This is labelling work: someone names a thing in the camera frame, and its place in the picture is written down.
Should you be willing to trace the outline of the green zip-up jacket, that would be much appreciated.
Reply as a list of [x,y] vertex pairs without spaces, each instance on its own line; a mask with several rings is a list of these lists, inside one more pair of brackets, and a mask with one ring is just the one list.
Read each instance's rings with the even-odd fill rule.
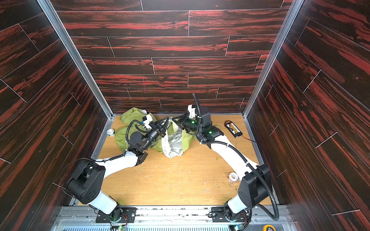
[[[146,110],[133,107],[120,116],[119,119],[125,126],[116,130],[115,142],[121,151],[129,148],[129,144],[126,141],[128,125],[135,119],[142,122],[143,117],[146,115],[148,115]],[[164,153],[168,158],[180,157],[189,149],[192,139],[193,135],[186,133],[186,131],[180,129],[179,126],[169,119],[166,135],[163,138],[158,137],[158,140],[150,145],[150,149]]]

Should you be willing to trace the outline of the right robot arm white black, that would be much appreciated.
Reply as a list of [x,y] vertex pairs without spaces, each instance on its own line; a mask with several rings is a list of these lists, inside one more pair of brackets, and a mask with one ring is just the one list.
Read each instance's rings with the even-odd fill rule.
[[279,220],[279,211],[272,191],[271,173],[266,165],[258,165],[247,158],[211,121],[204,106],[189,105],[188,111],[174,117],[173,122],[187,133],[195,135],[200,144],[218,153],[241,180],[236,196],[224,204],[225,217],[234,221],[243,210],[261,208],[272,220]]

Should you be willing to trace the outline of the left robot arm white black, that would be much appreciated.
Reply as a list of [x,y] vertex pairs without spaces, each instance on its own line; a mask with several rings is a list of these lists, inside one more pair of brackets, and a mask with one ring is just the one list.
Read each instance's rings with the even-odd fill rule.
[[99,209],[106,215],[120,216],[120,204],[101,190],[104,179],[118,171],[142,164],[148,150],[165,137],[170,118],[153,121],[150,115],[142,121],[134,119],[128,125],[125,139],[128,149],[122,154],[99,160],[78,159],[78,165],[66,182],[63,192],[84,205]]

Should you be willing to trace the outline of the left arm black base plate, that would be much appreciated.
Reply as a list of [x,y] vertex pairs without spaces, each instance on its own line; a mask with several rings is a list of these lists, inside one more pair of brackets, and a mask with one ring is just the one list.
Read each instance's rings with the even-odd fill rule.
[[99,210],[96,223],[134,223],[137,208],[121,207],[115,208],[110,214],[105,214]]

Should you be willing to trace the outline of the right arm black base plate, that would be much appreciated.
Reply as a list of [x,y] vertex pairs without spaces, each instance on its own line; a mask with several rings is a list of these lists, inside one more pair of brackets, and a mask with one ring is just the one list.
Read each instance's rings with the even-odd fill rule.
[[213,222],[247,222],[249,217],[249,212],[242,210],[234,213],[226,207],[212,207],[208,213],[208,218],[211,218]]

